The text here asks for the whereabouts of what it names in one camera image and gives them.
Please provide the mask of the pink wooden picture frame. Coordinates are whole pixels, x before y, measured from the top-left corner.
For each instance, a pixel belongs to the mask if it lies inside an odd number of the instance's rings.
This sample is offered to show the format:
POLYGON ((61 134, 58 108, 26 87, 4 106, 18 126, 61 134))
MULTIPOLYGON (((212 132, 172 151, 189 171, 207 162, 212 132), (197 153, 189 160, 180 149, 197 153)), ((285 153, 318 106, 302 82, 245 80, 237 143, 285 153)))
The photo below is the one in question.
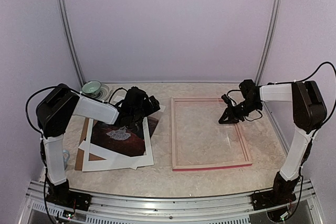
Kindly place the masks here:
POLYGON ((171 141, 174 172, 251 166, 240 124, 219 124, 226 105, 220 98, 172 98, 171 141))

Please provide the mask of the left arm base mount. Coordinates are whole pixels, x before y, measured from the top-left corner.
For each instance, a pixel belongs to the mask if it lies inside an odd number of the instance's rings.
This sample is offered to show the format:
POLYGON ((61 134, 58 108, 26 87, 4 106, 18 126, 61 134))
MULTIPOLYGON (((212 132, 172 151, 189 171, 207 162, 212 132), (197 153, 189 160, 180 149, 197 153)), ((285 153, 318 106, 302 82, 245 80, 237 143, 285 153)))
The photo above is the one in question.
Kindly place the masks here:
POLYGON ((55 205, 71 208, 73 210, 88 211, 92 196, 90 194, 70 190, 69 180, 54 185, 48 178, 48 193, 46 201, 55 205))

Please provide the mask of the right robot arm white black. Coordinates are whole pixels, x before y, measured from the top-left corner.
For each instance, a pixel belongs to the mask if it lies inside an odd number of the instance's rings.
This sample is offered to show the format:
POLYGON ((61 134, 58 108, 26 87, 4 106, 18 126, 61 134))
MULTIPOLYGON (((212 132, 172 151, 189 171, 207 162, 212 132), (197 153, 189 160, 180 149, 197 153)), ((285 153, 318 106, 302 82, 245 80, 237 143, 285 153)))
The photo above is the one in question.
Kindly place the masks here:
POLYGON ((254 111, 261 111, 266 102, 290 102, 292 104, 295 133, 287 158, 279 174, 286 182, 299 177, 307 149, 314 134, 327 118, 327 108, 315 81, 288 82, 257 86, 251 79, 239 84, 244 101, 234 105, 228 95, 222 100, 227 108, 219 118, 219 124, 237 124, 254 111))

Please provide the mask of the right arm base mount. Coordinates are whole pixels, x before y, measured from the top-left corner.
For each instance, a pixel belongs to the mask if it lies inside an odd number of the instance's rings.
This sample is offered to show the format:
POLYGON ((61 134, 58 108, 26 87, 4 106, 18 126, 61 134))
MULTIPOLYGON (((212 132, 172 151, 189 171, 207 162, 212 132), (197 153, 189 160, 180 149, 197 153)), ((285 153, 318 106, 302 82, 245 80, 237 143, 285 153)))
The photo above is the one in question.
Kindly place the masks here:
POLYGON ((262 210, 295 201, 297 198, 294 189, 298 181, 299 177, 286 181, 278 172, 271 190, 254 192, 251 195, 253 209, 262 210))

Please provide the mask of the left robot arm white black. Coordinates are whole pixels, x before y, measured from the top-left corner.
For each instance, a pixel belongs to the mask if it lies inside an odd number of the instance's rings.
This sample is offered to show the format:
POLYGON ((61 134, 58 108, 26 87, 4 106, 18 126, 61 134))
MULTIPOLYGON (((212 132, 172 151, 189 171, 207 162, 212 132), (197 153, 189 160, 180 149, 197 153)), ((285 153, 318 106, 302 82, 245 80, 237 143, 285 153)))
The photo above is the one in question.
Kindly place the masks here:
POLYGON ((127 90, 124 99, 117 104, 91 98, 63 83, 51 87, 51 92, 37 106, 36 116, 46 177, 56 186, 52 191, 53 197, 64 206, 74 199, 72 191, 62 185, 67 182, 62 141, 72 116, 123 127, 131 126, 159 109, 159 101, 137 87, 127 90))

